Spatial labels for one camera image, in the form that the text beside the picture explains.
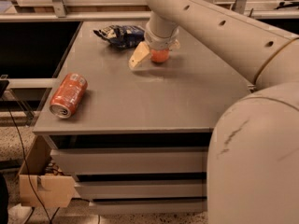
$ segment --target brown box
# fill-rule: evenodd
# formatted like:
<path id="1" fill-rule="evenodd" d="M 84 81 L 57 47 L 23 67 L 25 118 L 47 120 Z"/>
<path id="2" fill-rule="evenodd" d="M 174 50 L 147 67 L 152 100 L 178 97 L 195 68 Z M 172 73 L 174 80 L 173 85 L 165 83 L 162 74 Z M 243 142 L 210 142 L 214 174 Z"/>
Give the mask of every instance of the brown box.
<path id="1" fill-rule="evenodd" d="M 41 201 L 46 208 L 67 207 L 75 193 L 75 181 L 71 176 L 43 175 L 50 161 L 50 148 L 43 137 L 38 136 L 35 139 L 26 160 L 30 175 L 28 175 L 25 163 L 19 171 L 21 204 L 41 206 Z"/>

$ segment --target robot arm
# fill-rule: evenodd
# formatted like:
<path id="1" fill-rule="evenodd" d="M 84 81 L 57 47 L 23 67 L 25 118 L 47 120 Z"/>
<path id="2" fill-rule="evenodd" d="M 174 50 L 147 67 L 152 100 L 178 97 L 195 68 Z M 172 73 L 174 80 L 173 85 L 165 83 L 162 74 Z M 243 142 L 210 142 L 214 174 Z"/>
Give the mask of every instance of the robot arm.
<path id="1" fill-rule="evenodd" d="M 201 0 L 147 3 L 152 10 L 145 34 L 150 48 L 171 46 L 179 25 L 260 90 L 229 108 L 213 132 L 208 221 L 297 223 L 298 35 Z"/>

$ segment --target red soda can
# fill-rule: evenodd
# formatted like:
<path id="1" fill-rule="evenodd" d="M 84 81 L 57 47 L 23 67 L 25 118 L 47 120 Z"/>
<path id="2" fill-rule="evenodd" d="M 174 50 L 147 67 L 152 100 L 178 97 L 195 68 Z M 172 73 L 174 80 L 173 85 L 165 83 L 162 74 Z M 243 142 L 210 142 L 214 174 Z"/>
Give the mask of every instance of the red soda can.
<path id="1" fill-rule="evenodd" d="M 71 117 L 86 89 L 87 81 L 83 76 L 75 73 L 66 75 L 50 100 L 50 112 L 61 119 Z"/>

